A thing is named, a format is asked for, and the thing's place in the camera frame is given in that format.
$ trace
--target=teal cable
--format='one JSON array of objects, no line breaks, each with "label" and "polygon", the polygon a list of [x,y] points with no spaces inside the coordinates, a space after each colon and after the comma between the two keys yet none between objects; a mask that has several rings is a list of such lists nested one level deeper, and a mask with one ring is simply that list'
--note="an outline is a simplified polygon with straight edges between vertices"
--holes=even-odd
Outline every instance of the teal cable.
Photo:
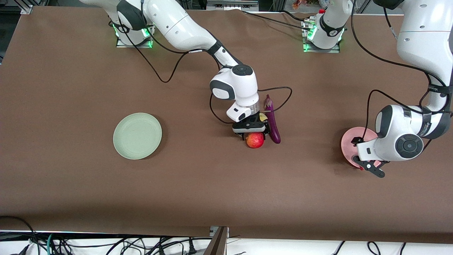
[{"label": "teal cable", "polygon": [[50,255],[50,240],[52,239],[52,234],[49,235],[49,238],[47,239],[47,255]]}]

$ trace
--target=green plate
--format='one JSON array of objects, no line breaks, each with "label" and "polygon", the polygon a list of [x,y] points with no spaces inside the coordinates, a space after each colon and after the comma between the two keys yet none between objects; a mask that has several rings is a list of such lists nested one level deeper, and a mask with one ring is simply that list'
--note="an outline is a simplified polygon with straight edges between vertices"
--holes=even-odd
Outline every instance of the green plate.
[{"label": "green plate", "polygon": [[113,133],[116,151],[127,159],[151,155],[162,139],[162,127],[154,116],[134,113],[122,119]]}]

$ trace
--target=red apple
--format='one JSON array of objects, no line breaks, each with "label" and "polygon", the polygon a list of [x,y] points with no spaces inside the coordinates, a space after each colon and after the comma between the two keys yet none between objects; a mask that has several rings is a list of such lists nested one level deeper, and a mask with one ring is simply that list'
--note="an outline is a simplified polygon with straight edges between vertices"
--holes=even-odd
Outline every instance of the red apple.
[{"label": "red apple", "polygon": [[250,133],[247,136],[246,141],[247,141],[247,145],[250,148],[256,149],[256,148],[261,147],[264,144],[264,135],[263,135],[263,133],[259,133],[259,132]]}]

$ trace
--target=eggplant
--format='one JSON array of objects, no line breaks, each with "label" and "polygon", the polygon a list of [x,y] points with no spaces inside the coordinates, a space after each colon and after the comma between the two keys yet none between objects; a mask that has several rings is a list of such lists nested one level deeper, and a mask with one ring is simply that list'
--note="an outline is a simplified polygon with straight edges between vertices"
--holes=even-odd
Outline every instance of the eggplant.
[{"label": "eggplant", "polygon": [[280,143],[281,138],[279,130],[277,128],[277,123],[275,122],[274,103],[272,102],[272,99],[270,99],[269,95],[267,95],[266,99],[264,100],[264,110],[268,111],[265,112],[265,114],[267,116],[267,122],[269,123],[270,128],[269,136],[275,143]]}]

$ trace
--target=brown table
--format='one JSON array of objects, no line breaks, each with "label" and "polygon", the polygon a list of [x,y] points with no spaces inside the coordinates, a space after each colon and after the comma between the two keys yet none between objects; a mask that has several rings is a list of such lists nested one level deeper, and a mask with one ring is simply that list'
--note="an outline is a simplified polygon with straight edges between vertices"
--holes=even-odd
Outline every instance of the brown table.
[{"label": "brown table", "polygon": [[[298,29],[239,11],[190,15],[254,68],[259,88],[293,87],[276,113],[282,143],[249,149],[212,116],[217,67],[208,54],[188,55],[160,83],[135,49],[115,48],[102,9],[36,7],[0,67],[1,214],[37,230],[207,235],[225,225],[253,238],[453,243],[453,132],[386,165],[384,179],[348,165],[339,147],[348,128],[365,124],[372,89],[416,104],[423,74],[370,57],[350,30],[340,54],[314,54],[303,52]],[[399,28],[402,17],[390,19]],[[356,30],[372,52],[400,61],[384,17],[357,16]],[[142,51],[164,77],[179,57]],[[287,92],[271,95],[278,105]],[[373,123],[390,103],[372,99]],[[231,102],[213,104],[227,119]],[[164,137],[156,153],[132,161],[112,135],[136,112],[156,116]]]}]

